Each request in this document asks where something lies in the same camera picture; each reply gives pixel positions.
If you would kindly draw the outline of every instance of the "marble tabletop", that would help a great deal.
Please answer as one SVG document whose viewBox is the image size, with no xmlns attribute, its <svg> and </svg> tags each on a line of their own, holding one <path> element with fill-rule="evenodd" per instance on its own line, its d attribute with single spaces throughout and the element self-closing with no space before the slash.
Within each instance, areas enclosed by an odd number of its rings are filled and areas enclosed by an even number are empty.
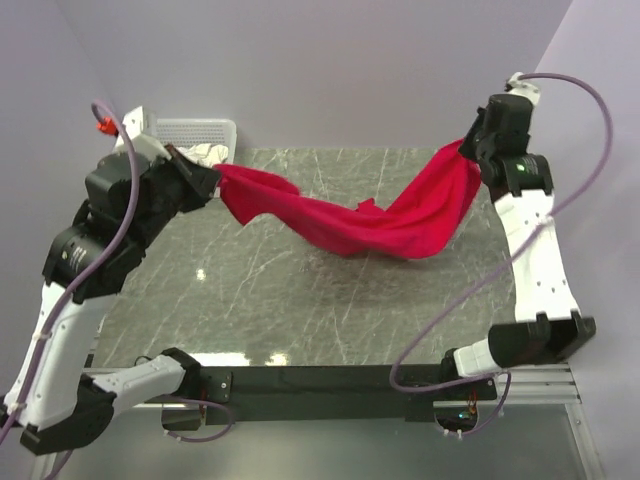
<svg viewBox="0 0 640 480">
<path fill-rule="evenodd" d="M 386 207 L 432 156 L 430 149 L 253 149 L 236 162 L 286 176 L 316 198 Z M 278 219 L 242 227 L 220 200 L 178 215 L 128 278 L 100 334 L 94 367 L 131 366 L 168 347 L 219 365 L 392 363 L 431 318 L 507 255 L 484 188 L 447 248 L 423 260 L 321 251 Z M 437 326 L 409 362 L 513 319 L 510 274 Z"/>
</svg>

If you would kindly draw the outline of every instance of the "laundry basket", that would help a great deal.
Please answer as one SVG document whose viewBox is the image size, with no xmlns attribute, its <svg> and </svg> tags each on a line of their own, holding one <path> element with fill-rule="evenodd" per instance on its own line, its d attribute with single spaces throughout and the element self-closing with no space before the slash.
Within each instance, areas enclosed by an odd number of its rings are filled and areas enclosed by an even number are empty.
<svg viewBox="0 0 640 480">
<path fill-rule="evenodd" d="M 236 153 L 236 124 L 232 120 L 212 118 L 159 118 L 155 136 L 162 143 L 189 148 L 213 143 L 229 148 L 225 163 L 233 163 Z"/>
</svg>

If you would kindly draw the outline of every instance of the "white wall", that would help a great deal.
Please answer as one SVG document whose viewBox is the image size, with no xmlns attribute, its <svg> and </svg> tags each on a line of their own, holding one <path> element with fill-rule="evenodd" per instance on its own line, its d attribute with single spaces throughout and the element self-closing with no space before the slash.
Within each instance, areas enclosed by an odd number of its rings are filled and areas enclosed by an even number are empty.
<svg viewBox="0 0 640 480">
<path fill-rule="evenodd" d="M 117 106 L 236 121 L 245 146 L 438 146 L 570 0 L 57 0 Z"/>
<path fill-rule="evenodd" d="M 640 472 L 639 16 L 637 0 L 574 0 L 537 69 L 592 83 L 615 122 L 609 168 L 561 214 L 558 230 L 571 286 L 598 328 L 571 367 L 608 478 L 616 480 Z M 544 82 L 532 151 L 551 162 L 559 197 L 593 167 L 602 131 L 599 110 L 586 94 Z"/>
<path fill-rule="evenodd" d="M 0 63 L 0 392 L 6 392 L 36 323 L 49 245 L 73 219 L 84 177 L 110 142 L 95 132 L 89 109 L 105 91 L 54 3 L 3 0 Z M 0 447 L 0 478 L 27 478 L 32 457 L 17 442 L 12 434 Z"/>
</svg>

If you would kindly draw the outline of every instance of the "red fabric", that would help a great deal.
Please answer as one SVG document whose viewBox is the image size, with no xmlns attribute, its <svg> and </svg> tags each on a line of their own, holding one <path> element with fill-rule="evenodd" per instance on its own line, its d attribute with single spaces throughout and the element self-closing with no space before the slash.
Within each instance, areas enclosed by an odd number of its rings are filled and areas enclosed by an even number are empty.
<svg viewBox="0 0 640 480">
<path fill-rule="evenodd" d="M 376 250 L 424 258 L 440 252 L 480 186 L 477 166 L 458 154 L 461 140 L 442 147 L 393 204 L 372 198 L 350 210 L 303 197 L 285 178 L 239 165 L 217 165 L 222 201 L 243 225 L 271 213 L 316 247 L 337 253 Z"/>
</svg>

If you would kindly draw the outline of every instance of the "robotic arm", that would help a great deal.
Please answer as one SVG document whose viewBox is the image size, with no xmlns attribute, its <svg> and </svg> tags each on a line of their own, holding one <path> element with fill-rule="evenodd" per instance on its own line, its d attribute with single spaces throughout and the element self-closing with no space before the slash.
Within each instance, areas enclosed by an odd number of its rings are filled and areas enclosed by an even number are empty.
<svg viewBox="0 0 640 480">
<path fill-rule="evenodd" d="M 146 134 L 134 136 L 133 143 L 140 190 L 126 237 L 74 292 L 57 318 L 26 405 L 17 405 L 18 393 L 38 334 L 31 341 L 13 387 L 0 401 L 0 424 L 18 409 L 15 423 L 24 428 L 21 442 L 36 455 L 86 446 L 120 412 L 151 398 L 168 393 L 188 397 L 200 391 L 200 364 L 178 349 L 166 350 L 149 363 L 115 374 L 90 378 L 82 373 L 95 332 L 127 275 L 141 263 L 145 250 L 178 212 L 200 208 L 213 197 L 220 178 L 216 170 L 194 165 L 173 146 L 163 147 Z M 42 330 L 71 281 L 104 251 L 122 221 L 131 191 L 131 172 L 127 154 L 118 150 L 116 144 L 116 151 L 86 177 L 87 200 L 73 225 L 51 245 L 44 266 L 36 332 Z"/>
<path fill-rule="evenodd" d="M 460 146 L 480 167 L 482 182 L 500 217 L 513 256 L 534 229 L 542 231 L 513 263 L 516 323 L 493 325 L 486 339 L 447 352 L 453 375 L 472 377 L 517 365 L 565 361 L 595 335 L 595 321 L 583 317 L 571 294 L 549 212 L 554 193 L 547 160 L 527 153 L 529 126 L 539 89 L 518 80 L 492 95 Z"/>
</svg>

